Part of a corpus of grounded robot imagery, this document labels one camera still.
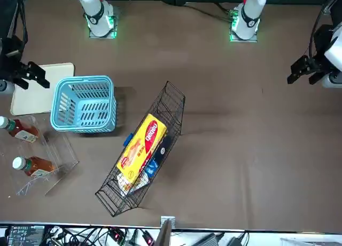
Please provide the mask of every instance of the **white cutting board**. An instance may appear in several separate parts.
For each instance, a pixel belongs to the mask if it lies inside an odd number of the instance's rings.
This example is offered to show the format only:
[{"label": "white cutting board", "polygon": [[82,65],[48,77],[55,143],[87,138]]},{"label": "white cutting board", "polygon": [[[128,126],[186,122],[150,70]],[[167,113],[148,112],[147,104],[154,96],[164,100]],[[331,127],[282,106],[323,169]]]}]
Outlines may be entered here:
[{"label": "white cutting board", "polygon": [[56,84],[63,78],[74,76],[75,67],[72,63],[40,65],[45,70],[45,79],[50,88],[43,88],[34,80],[27,80],[27,90],[15,86],[11,103],[11,114],[14,116],[51,112],[53,94]]}]

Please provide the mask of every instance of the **acrylic box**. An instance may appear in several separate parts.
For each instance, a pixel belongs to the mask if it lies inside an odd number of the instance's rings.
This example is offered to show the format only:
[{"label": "acrylic box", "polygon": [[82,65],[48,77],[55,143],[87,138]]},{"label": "acrylic box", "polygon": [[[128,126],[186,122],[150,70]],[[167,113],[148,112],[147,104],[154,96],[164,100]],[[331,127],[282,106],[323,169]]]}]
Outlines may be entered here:
[{"label": "acrylic box", "polygon": [[[71,148],[70,142],[63,132],[57,132],[50,125],[50,114],[36,116],[15,117],[35,126],[39,130],[39,138],[34,143],[10,136],[7,131],[0,132],[0,156],[3,169],[10,175],[17,195],[29,193],[48,193],[61,179],[63,179],[77,164],[78,160]],[[12,161],[17,156],[29,158],[37,156],[47,159],[56,167],[52,172],[33,178],[22,170],[15,170]]]}]

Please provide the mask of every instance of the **sauce bottle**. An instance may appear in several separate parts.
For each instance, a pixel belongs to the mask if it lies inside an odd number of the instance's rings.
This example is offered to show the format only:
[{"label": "sauce bottle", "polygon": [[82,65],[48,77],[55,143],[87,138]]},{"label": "sauce bottle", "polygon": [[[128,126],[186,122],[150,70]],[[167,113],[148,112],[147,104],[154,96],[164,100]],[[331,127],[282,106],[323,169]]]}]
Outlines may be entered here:
[{"label": "sauce bottle", "polygon": [[38,129],[32,125],[28,125],[19,119],[8,119],[0,116],[0,128],[6,129],[9,134],[15,138],[33,143],[37,140]]},{"label": "sauce bottle", "polygon": [[32,177],[46,175],[55,170],[51,161],[36,156],[17,157],[13,160],[12,166],[15,170],[23,170],[25,174]]}]

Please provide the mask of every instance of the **yellow snack package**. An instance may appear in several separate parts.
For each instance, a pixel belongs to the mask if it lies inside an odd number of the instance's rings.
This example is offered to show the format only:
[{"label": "yellow snack package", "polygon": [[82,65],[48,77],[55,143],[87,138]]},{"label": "yellow snack package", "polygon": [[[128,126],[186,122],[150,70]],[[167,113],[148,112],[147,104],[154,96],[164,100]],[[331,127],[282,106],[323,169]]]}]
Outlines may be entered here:
[{"label": "yellow snack package", "polygon": [[137,179],[165,133],[166,126],[148,114],[116,165],[130,183]]}]

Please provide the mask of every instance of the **black wire basket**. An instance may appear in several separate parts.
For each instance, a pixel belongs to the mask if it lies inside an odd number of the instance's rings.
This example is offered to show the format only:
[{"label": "black wire basket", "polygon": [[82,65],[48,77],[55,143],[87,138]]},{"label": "black wire basket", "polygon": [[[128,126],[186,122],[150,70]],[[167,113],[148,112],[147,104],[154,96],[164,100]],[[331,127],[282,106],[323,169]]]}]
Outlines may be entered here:
[{"label": "black wire basket", "polygon": [[[146,163],[135,182],[129,186],[129,189],[126,191],[122,189],[127,182],[121,171],[116,167],[118,159],[99,191],[95,193],[112,217],[139,207],[157,172],[181,134],[184,104],[185,96],[167,81],[133,133],[135,135],[146,116],[150,113],[166,125],[166,136],[159,142],[152,157]],[[156,169],[151,170],[151,165],[154,163],[157,163]]]}]

